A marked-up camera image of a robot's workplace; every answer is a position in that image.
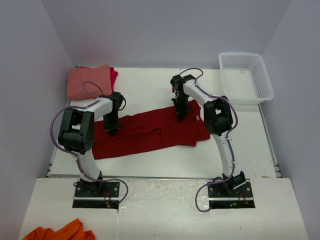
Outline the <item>dark red t shirt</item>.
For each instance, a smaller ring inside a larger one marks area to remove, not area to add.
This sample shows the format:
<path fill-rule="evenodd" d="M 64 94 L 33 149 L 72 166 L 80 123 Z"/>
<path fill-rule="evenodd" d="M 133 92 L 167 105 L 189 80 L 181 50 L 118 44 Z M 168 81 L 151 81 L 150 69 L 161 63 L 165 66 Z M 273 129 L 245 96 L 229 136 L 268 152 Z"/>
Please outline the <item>dark red t shirt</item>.
<path fill-rule="evenodd" d="M 95 160 L 146 153 L 174 146 L 195 147 L 197 142 L 210 138 L 201 107 L 195 100 L 188 103 L 190 111 L 178 120 L 173 106 L 155 109 L 120 118 L 121 128 L 114 136 L 105 130 L 104 122 L 94 123 Z"/>

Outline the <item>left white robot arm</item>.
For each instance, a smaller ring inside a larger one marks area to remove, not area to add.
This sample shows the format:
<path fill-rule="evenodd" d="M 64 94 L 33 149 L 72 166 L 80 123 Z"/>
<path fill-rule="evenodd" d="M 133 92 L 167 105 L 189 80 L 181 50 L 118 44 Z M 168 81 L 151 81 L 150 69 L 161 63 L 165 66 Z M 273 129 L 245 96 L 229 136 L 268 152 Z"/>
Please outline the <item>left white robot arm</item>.
<path fill-rule="evenodd" d="M 80 179 L 87 183 L 86 190 L 97 197 L 103 193 L 104 182 L 98 168 L 92 147 L 94 145 L 95 122 L 103 118 L 102 131 L 115 136 L 121 128 L 118 112 L 125 104 L 124 96 L 119 92 L 111 95 L 100 95 L 87 106 L 68 106 L 61 112 L 62 120 L 57 140 L 53 137 L 53 125 L 50 125 L 50 136 L 56 147 L 73 156 L 80 171 Z"/>

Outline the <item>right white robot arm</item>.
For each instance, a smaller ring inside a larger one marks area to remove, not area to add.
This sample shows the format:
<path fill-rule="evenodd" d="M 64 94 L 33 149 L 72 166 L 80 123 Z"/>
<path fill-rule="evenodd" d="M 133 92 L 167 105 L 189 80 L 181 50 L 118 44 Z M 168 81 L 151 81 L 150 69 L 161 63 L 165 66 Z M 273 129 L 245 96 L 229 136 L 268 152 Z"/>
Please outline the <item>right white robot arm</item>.
<path fill-rule="evenodd" d="M 189 97 L 193 98 L 203 109 L 203 121 L 206 131 L 213 136 L 222 162 L 222 187 L 227 196 L 233 197 L 241 191 L 246 183 L 232 148 L 231 131 L 237 126 L 234 122 L 234 108 L 226 96 L 215 96 L 206 92 L 196 83 L 191 74 L 175 75 L 170 84 L 175 98 L 172 99 L 178 120 L 181 122 L 190 112 Z"/>

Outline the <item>folded pink t shirt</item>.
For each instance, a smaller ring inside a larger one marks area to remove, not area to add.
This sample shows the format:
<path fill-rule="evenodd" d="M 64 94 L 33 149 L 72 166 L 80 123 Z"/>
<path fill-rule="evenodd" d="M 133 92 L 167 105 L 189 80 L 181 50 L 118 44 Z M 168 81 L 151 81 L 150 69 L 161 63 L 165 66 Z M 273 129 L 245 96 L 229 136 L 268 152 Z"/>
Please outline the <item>folded pink t shirt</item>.
<path fill-rule="evenodd" d="M 94 83 L 99 86 L 104 95 L 110 95 L 112 93 L 110 70 L 107 64 L 98 67 L 70 68 L 67 79 L 67 98 L 69 100 L 94 98 L 83 89 L 84 82 Z"/>

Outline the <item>folded red t shirt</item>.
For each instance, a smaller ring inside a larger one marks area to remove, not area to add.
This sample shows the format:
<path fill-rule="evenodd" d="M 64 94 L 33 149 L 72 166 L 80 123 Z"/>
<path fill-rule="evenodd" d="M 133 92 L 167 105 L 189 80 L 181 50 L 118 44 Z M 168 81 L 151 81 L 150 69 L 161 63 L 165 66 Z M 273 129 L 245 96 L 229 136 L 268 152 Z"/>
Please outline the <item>folded red t shirt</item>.
<path fill-rule="evenodd" d="M 111 85 L 112 91 L 114 91 L 114 86 L 115 86 L 118 74 L 119 73 L 113 67 L 110 67 L 110 85 Z"/>

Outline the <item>white plastic basket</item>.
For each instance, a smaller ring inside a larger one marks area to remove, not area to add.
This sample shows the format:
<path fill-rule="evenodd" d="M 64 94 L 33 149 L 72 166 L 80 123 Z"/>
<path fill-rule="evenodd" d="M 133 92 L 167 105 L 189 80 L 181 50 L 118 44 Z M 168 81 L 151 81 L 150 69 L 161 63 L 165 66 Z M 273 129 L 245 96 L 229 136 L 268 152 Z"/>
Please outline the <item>white plastic basket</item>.
<path fill-rule="evenodd" d="M 218 56 L 224 94 L 235 105 L 259 105 L 271 101 L 274 92 L 261 55 L 223 52 Z"/>

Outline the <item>orange t shirt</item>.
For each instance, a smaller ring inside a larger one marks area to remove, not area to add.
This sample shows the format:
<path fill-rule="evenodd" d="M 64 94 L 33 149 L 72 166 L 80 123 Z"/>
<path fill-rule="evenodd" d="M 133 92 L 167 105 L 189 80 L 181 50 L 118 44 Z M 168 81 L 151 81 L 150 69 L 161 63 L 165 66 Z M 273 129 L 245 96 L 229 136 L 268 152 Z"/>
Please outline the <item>orange t shirt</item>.
<path fill-rule="evenodd" d="M 61 229 L 37 227 L 28 233 L 23 240 L 95 240 L 92 230 L 84 230 L 83 223 L 77 218 Z"/>

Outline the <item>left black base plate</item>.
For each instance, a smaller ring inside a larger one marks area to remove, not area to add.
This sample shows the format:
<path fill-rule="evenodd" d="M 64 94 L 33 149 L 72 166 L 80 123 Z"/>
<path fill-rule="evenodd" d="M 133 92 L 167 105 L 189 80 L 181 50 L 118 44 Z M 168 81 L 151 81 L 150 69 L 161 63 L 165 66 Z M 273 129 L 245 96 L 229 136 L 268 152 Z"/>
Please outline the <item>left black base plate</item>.
<path fill-rule="evenodd" d="M 119 209 L 120 183 L 86 182 L 80 179 L 74 184 L 75 192 L 72 207 L 74 209 Z"/>

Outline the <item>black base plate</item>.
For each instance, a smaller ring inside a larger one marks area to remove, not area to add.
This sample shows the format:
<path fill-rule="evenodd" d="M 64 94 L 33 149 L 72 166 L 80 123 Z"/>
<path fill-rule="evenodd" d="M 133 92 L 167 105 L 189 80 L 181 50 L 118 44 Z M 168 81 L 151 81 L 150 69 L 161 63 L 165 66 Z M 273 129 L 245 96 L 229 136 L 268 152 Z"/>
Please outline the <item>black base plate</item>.
<path fill-rule="evenodd" d="M 74 209 L 119 209 L 120 183 L 86 182 L 80 179 L 74 184 L 75 192 L 72 207 Z"/>
<path fill-rule="evenodd" d="M 227 192 L 223 184 L 213 184 L 207 187 L 209 206 L 216 209 L 253 209 L 254 196 L 250 181 L 235 190 Z"/>

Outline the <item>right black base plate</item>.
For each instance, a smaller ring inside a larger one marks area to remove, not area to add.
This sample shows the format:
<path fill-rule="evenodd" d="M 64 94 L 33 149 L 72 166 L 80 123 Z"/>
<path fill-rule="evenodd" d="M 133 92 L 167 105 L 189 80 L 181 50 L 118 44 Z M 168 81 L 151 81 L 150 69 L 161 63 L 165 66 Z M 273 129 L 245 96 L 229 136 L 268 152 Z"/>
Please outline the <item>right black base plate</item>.
<path fill-rule="evenodd" d="M 207 187 L 209 206 L 216 209 L 253 209 L 254 196 L 250 181 L 235 190 L 227 192 L 223 184 L 213 184 Z"/>

